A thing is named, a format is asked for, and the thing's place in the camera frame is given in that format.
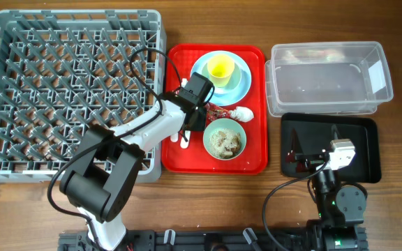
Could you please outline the red snack wrapper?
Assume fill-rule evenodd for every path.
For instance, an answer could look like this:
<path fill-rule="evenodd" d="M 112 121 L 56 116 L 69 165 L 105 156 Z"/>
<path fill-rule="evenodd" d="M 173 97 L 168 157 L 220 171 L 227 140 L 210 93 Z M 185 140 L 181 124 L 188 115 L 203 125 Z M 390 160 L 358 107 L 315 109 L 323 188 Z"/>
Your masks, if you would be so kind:
<path fill-rule="evenodd" d="M 230 118 L 230 111 L 219 107 L 218 105 L 209 102 L 205 107 L 207 108 L 207 118 L 210 121 L 215 121 L 221 118 Z"/>

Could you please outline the white plastic fork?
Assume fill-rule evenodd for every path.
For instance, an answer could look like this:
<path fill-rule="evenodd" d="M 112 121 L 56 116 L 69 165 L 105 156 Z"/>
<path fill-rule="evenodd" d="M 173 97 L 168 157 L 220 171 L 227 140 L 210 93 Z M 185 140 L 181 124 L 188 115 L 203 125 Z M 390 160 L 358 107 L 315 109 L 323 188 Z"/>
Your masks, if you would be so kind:
<path fill-rule="evenodd" d="M 181 134 L 181 141 L 180 141 L 180 147 L 182 149 L 187 149 L 189 142 L 190 142 L 190 136 L 191 136 L 191 132 L 188 130 L 185 130 L 182 132 Z"/>

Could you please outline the white napkin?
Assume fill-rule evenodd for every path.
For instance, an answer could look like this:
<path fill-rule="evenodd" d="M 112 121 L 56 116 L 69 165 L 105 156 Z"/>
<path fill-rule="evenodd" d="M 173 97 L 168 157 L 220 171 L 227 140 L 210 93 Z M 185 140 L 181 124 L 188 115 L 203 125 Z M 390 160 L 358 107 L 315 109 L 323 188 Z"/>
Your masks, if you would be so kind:
<path fill-rule="evenodd" d="M 247 107 L 237 106 L 230 111 L 230 118 L 240 122 L 249 122 L 254 118 L 253 112 Z"/>

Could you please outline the rice and food scraps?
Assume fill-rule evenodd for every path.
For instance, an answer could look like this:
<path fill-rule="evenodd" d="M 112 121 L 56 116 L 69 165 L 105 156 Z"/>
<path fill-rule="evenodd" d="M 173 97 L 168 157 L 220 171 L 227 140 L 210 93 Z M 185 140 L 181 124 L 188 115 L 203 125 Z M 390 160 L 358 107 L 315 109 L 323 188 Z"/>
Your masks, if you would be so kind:
<path fill-rule="evenodd" d="M 209 148 L 216 158 L 233 158 L 240 152 L 241 135 L 228 128 L 217 129 L 209 137 Z"/>

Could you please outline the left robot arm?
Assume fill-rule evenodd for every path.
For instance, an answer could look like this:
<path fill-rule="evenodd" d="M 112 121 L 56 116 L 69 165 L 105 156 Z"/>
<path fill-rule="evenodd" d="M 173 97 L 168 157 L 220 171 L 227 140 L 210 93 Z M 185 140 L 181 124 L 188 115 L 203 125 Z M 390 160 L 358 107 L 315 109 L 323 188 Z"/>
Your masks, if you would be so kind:
<path fill-rule="evenodd" d="M 72 159 L 64 165 L 59 189 L 86 220 L 88 241 L 96 250 L 116 250 L 127 235 L 121 210 L 128 201 L 147 152 L 165 138 L 202 131 L 212 82 L 194 73 L 185 86 L 162 93 L 136 119 L 110 129 L 88 129 Z"/>

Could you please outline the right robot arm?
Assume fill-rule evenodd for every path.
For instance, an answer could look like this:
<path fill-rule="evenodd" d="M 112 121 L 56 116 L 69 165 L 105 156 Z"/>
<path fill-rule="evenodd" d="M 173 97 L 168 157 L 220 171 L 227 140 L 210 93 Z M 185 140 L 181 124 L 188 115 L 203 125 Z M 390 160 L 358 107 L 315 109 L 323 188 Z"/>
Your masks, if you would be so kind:
<path fill-rule="evenodd" d="M 342 182 L 338 170 L 347 167 L 356 154 L 350 139 L 342 139 L 336 126 L 329 148 L 305 154 L 296 130 L 291 131 L 290 151 L 286 161 L 297 165 L 297 172 L 307 172 L 308 190 L 319 214 L 306 226 L 304 250 L 367 250 L 364 211 L 368 193 L 357 183 Z"/>

